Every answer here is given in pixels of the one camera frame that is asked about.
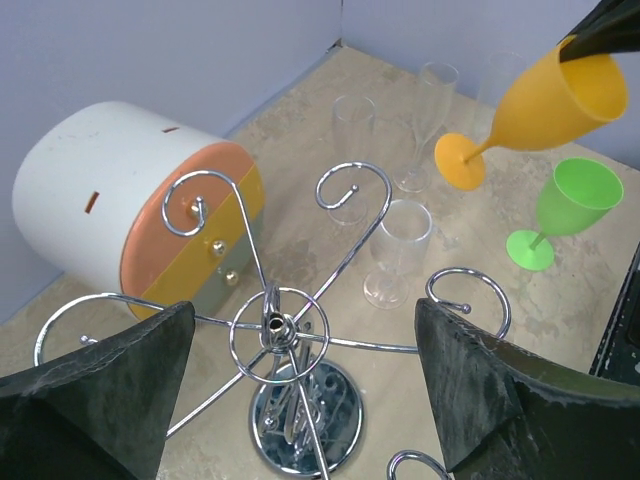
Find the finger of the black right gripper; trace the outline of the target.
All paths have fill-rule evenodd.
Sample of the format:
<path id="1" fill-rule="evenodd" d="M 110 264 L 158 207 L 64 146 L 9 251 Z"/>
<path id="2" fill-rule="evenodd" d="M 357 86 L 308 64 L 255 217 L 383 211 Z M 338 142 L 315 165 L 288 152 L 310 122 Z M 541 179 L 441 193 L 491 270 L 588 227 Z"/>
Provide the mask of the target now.
<path id="1" fill-rule="evenodd" d="M 560 62 L 639 51 L 639 0 L 602 0 L 568 34 Z"/>

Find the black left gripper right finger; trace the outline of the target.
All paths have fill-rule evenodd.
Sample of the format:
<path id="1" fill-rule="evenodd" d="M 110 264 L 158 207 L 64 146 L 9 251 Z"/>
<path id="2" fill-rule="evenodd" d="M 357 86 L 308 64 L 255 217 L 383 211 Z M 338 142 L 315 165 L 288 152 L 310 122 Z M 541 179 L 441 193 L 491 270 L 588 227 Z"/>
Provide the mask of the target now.
<path id="1" fill-rule="evenodd" d="M 638 478 L 638 387 L 549 361 L 428 298 L 414 326 L 455 478 Z"/>

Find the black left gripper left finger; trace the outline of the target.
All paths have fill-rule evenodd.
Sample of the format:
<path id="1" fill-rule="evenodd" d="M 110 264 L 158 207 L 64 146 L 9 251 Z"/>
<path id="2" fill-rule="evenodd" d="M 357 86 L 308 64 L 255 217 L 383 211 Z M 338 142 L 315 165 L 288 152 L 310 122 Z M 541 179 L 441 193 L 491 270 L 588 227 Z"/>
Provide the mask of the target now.
<path id="1" fill-rule="evenodd" d="M 179 302 L 1 380 L 4 479 L 156 477 L 195 333 Z"/>

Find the orange plastic wine glass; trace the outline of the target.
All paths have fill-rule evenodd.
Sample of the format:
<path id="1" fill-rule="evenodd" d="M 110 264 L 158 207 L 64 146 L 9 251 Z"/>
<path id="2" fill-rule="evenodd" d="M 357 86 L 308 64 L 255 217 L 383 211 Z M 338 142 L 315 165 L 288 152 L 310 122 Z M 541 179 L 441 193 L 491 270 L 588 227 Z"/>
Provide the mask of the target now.
<path id="1" fill-rule="evenodd" d="M 564 145 L 619 119 L 629 94 L 622 70 L 609 54 L 563 62 L 554 46 L 510 86 L 496 108 L 486 140 L 477 145 L 460 133 L 436 143 L 435 163 L 452 186 L 470 191 L 485 179 L 482 153 L 502 147 L 540 151 Z"/>

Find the green plastic wine glass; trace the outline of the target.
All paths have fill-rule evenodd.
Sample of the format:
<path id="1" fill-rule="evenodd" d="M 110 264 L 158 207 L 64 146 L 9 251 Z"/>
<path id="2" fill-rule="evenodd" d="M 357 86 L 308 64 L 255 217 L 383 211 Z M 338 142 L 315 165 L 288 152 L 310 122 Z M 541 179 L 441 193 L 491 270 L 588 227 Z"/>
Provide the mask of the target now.
<path id="1" fill-rule="evenodd" d="M 506 240 L 507 254 L 521 268 L 543 271 L 554 262 L 552 237 L 572 236 L 590 228 L 623 197 L 623 183 L 605 164 L 583 157 L 564 159 L 538 196 L 538 229 L 512 232 Z"/>

